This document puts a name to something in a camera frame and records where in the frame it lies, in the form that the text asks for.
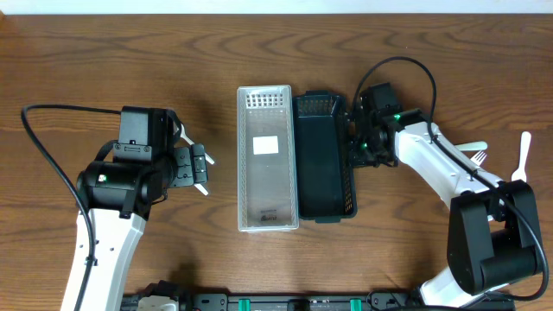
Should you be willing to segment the black plastic basket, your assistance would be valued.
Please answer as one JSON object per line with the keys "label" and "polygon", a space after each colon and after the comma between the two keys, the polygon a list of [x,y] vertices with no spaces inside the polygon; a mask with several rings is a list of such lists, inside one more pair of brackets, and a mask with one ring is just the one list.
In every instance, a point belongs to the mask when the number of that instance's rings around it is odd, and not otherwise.
{"label": "black plastic basket", "polygon": [[346,101],[330,91],[293,98],[299,216],[338,223],[358,211]]}

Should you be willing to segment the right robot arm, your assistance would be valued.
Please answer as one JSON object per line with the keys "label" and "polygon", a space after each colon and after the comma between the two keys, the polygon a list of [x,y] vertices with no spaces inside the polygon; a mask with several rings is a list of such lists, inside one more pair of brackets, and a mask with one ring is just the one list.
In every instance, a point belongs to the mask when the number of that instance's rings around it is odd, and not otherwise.
{"label": "right robot arm", "polygon": [[542,283],[526,298],[544,294],[549,265],[525,181],[503,181],[471,162],[419,110],[360,109],[351,119],[356,165],[403,163],[448,207],[448,266],[419,287],[420,304],[463,308],[486,296],[515,301],[501,288],[535,275]]}

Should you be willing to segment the white plastic fork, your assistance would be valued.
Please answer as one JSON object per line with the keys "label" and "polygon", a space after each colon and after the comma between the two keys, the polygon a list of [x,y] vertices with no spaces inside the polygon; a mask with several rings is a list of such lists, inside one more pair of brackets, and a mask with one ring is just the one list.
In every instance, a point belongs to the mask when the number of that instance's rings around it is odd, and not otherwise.
{"label": "white plastic fork", "polygon": [[470,161],[479,167],[487,158],[487,153],[483,150],[478,151],[475,155],[470,158]]}
{"label": "white plastic fork", "polygon": [[488,145],[487,145],[487,142],[485,142],[485,141],[476,141],[476,142],[470,142],[470,143],[456,144],[455,147],[459,151],[472,152],[472,151],[486,150]]}

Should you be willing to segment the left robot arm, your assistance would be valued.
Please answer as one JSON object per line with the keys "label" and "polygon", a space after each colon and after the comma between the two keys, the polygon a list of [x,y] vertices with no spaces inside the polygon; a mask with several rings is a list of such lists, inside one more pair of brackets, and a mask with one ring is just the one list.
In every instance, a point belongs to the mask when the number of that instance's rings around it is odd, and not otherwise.
{"label": "left robot arm", "polygon": [[62,301],[64,310],[117,310],[135,250],[151,207],[172,187],[207,182],[207,165],[214,162],[203,145],[166,146],[154,161],[150,145],[106,143],[79,175],[73,265]]}

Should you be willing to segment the white plastic fork top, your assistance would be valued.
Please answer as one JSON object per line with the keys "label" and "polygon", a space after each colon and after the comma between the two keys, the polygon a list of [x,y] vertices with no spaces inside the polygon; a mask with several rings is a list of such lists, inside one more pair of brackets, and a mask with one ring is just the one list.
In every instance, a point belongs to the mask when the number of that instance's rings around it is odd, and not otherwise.
{"label": "white plastic fork top", "polygon": [[455,147],[459,151],[472,152],[472,151],[486,150],[488,145],[487,145],[487,142],[485,142],[485,141],[476,141],[476,142],[470,142],[470,143],[456,144]]}

